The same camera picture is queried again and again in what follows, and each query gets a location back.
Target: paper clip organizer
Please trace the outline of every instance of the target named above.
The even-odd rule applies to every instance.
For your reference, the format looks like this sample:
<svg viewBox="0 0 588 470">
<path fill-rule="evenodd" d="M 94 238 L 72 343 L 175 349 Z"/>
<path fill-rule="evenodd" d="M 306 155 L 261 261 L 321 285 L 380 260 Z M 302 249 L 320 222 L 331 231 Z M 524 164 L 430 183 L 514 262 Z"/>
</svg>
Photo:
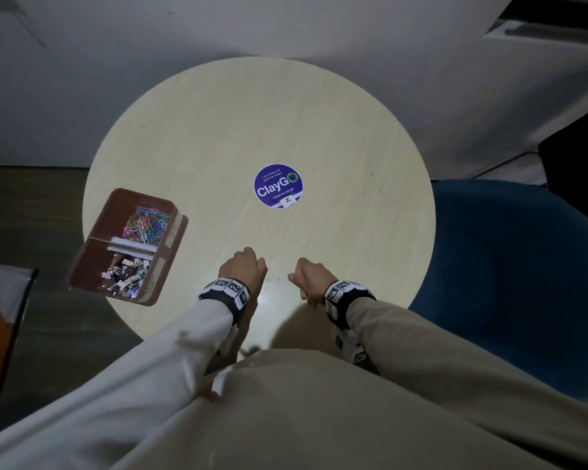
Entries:
<svg viewBox="0 0 588 470">
<path fill-rule="evenodd" d="M 115 189 L 72 267 L 70 287 L 140 305 L 154 305 L 187 226 L 187 217 L 172 201 L 123 188 Z M 146 271 L 142 269 L 139 278 L 135 275 L 122 279 L 117 288 L 114 285 L 109 287 L 109 277 L 118 258 L 120 262 L 126 258 L 128 262 L 125 263 L 137 258 L 135 262 L 142 264 L 140 267 Z M 140 286 L 130 290 L 129 296 L 118 293 L 118 288 L 132 287 L 131 281 L 136 280 Z"/>
</svg>

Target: white wall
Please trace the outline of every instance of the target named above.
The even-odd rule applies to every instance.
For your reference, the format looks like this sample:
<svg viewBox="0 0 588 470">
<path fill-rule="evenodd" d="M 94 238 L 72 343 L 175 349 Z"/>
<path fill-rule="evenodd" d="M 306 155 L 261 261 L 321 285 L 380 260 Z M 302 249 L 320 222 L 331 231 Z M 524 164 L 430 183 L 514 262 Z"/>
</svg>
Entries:
<svg viewBox="0 0 588 470">
<path fill-rule="evenodd" d="M 311 62 L 367 89 L 435 178 L 512 157 L 588 110 L 588 47 L 482 38 L 510 0 L 15 1 L 21 13 L 0 12 L 0 164 L 88 166 L 142 93 L 236 55 Z"/>
</svg>

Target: person's left hand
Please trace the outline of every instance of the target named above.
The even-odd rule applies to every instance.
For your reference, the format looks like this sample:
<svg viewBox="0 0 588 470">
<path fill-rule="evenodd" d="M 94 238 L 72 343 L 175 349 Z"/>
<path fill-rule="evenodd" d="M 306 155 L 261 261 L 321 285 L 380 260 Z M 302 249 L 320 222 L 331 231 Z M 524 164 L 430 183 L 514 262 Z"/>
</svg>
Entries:
<svg viewBox="0 0 588 470">
<path fill-rule="evenodd" d="M 245 247 L 222 264 L 218 277 L 239 280 L 246 285 L 251 296 L 257 297 L 267 271 L 266 260 L 263 257 L 257 260 L 252 247 Z"/>
</svg>

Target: blue upholstered chair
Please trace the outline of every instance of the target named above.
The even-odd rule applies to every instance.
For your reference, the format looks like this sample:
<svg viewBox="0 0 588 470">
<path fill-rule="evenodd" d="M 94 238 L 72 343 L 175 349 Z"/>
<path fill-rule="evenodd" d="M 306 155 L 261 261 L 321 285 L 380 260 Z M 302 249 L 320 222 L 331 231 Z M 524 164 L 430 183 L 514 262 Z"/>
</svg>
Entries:
<svg viewBox="0 0 588 470">
<path fill-rule="evenodd" d="M 546 189 L 508 181 L 439 181 L 433 194 L 433 256 L 410 308 L 588 397 L 588 219 Z"/>
</svg>

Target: forearm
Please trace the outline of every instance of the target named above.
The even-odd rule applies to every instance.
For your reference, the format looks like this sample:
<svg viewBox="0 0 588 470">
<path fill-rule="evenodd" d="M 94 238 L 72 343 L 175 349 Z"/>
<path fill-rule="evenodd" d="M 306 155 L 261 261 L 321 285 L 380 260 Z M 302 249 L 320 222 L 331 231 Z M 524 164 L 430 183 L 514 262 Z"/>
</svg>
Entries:
<svg viewBox="0 0 588 470">
<path fill-rule="evenodd" d="M 381 376 L 511 441 L 588 463 L 588 405 L 415 313 L 360 298 L 347 321 Z"/>
<path fill-rule="evenodd" d="M 109 468 L 196 395 L 233 317 L 202 300 L 79 389 L 0 433 L 0 469 Z"/>
</svg>

